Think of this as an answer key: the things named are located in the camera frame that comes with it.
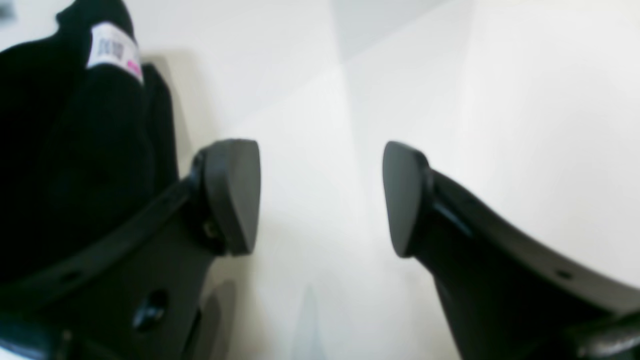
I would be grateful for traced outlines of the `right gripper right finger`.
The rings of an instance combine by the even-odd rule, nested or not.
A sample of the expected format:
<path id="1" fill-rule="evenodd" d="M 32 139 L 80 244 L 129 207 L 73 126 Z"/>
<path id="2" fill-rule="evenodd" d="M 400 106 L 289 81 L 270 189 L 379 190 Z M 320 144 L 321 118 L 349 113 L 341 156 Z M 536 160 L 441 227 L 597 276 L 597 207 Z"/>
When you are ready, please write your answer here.
<path id="1" fill-rule="evenodd" d="M 574 262 L 430 167 L 413 146 L 382 155 L 395 253 L 432 275 L 464 360 L 637 360 L 638 288 Z"/>

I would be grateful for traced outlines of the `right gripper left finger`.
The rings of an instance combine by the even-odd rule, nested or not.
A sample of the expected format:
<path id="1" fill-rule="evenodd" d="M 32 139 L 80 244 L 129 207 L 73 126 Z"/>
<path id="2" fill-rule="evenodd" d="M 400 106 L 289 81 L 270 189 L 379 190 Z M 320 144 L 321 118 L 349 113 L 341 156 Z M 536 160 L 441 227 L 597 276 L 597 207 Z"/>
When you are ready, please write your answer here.
<path id="1" fill-rule="evenodd" d="M 258 143 L 202 148 L 187 177 L 127 223 L 1 287 L 4 360 L 181 360 L 217 256 L 253 252 Z"/>

